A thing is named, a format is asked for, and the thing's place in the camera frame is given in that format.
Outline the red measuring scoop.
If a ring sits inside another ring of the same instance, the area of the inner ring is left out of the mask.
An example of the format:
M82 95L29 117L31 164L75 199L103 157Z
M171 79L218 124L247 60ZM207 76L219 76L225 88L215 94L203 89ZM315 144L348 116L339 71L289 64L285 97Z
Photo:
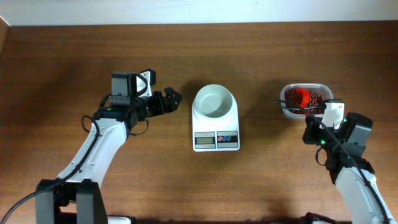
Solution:
M305 88L297 88L296 89L297 93L300 93L302 96L301 102L299 104L299 106L303 109L306 109L307 106L310 103L311 100L311 95L310 95L310 91L308 89Z

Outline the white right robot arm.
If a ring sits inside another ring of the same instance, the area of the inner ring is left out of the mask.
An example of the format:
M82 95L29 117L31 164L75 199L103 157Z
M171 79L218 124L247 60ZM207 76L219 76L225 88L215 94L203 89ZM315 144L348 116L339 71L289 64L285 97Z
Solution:
M358 113L348 113L338 129L312 115L305 119L305 144L316 144L326 152L324 166L329 171L348 207L352 223L395 223L376 183L375 171L363 153L373 121Z

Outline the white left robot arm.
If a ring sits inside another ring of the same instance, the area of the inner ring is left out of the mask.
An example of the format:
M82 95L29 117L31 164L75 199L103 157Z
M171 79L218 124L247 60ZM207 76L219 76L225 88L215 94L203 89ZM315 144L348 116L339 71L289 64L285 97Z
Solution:
M149 117L174 112L182 95L171 87L140 97L107 95L90 118L88 137L65 170L41 180L35 198L37 223L134 223L129 216L106 213L100 187L118 149L132 128Z

